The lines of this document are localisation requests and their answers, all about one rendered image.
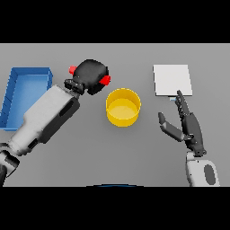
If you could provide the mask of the blue tray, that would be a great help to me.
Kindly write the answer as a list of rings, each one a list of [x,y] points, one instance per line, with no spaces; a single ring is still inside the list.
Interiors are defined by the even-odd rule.
[[[0,110],[0,129],[16,131],[25,111],[52,86],[52,78],[46,66],[12,67]]]

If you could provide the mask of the yellow bowl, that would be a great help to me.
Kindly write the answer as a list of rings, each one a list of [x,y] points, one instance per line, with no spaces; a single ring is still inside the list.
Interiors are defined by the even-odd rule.
[[[109,93],[105,105],[108,121],[116,127],[127,128],[137,121],[142,103],[131,89],[118,88]]]

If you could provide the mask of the red beaker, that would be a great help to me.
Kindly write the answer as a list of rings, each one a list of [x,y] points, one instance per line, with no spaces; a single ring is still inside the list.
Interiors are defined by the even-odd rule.
[[[68,68],[68,72],[73,75],[74,74],[74,71],[76,70],[76,66],[70,66]],[[111,77],[109,75],[105,75],[100,81],[99,83],[100,84],[103,84],[103,85],[108,85],[111,81]]]

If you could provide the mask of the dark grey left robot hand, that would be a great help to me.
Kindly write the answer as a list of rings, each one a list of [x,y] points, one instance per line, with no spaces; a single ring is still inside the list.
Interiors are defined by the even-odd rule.
[[[95,95],[106,86],[99,83],[105,75],[109,75],[108,67],[97,60],[86,59],[76,67],[72,78],[65,80],[64,86],[80,95],[83,95],[84,91]]]

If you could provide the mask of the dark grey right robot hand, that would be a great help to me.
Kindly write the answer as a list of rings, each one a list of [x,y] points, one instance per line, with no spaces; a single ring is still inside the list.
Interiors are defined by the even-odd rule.
[[[177,91],[175,104],[178,108],[181,119],[181,129],[176,128],[168,122],[162,112],[158,113],[160,129],[164,134],[175,139],[178,142],[185,142],[186,147],[194,153],[196,157],[202,157],[207,153],[204,147],[203,136],[199,121],[189,106],[180,90]]]

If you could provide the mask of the pale square measuring scale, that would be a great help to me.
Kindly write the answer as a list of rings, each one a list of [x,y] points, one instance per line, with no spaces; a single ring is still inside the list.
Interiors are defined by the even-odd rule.
[[[153,65],[155,95],[175,98],[180,90],[192,96],[190,72],[187,65]]]

